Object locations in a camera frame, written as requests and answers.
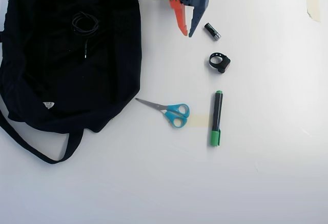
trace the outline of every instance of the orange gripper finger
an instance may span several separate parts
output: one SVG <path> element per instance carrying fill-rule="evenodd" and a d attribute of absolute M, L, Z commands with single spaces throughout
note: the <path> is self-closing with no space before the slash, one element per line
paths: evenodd
<path fill-rule="evenodd" d="M 178 27 L 184 36 L 188 35 L 188 30 L 186 26 L 186 8 L 185 5 L 180 2 L 180 0 L 169 0 L 171 8 L 175 11 L 176 20 L 178 21 Z"/>

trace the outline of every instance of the white label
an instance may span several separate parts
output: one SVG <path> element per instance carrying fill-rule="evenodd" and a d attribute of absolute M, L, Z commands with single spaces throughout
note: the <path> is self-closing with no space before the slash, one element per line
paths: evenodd
<path fill-rule="evenodd" d="M 44 102 L 43 103 L 48 109 L 51 109 L 54 105 L 55 105 L 55 103 L 53 103 L 53 102 Z"/>

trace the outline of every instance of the electronic component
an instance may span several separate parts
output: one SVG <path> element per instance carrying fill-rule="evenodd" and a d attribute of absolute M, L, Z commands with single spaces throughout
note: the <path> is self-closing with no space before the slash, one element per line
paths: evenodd
<path fill-rule="evenodd" d="M 221 35 L 212 27 L 211 24 L 207 23 L 205 28 L 216 40 L 221 38 Z"/>
<path fill-rule="evenodd" d="M 222 61 L 220 63 L 215 63 L 212 61 L 212 58 L 214 58 L 214 57 L 221 58 Z M 226 55 L 223 55 L 222 53 L 216 52 L 210 56 L 210 65 L 213 68 L 216 68 L 217 71 L 219 71 L 221 74 L 224 74 L 226 72 L 230 63 L 231 63 L 231 60 Z"/>

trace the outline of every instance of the blue scissors handle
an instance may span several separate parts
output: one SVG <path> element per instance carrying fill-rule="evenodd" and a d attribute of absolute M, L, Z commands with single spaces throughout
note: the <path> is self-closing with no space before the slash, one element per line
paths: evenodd
<path fill-rule="evenodd" d="M 181 115 L 177 115 L 177 114 L 173 113 L 172 111 L 167 111 L 164 115 L 170 121 L 172 126 L 174 126 L 175 128 L 182 128 L 187 123 L 187 118 L 185 118 Z"/>
<path fill-rule="evenodd" d="M 167 111 L 171 111 L 173 113 L 181 115 L 184 118 L 188 118 L 189 115 L 190 115 L 189 106 L 186 105 L 186 104 L 169 105 L 168 108 L 167 108 Z"/>

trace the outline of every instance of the small battery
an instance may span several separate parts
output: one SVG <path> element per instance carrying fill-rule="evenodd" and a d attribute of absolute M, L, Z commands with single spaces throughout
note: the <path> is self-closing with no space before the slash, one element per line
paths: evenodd
<path fill-rule="evenodd" d="M 212 27 L 211 24 L 207 23 L 205 28 L 215 38 L 215 40 L 219 40 L 221 38 L 221 35 Z"/>

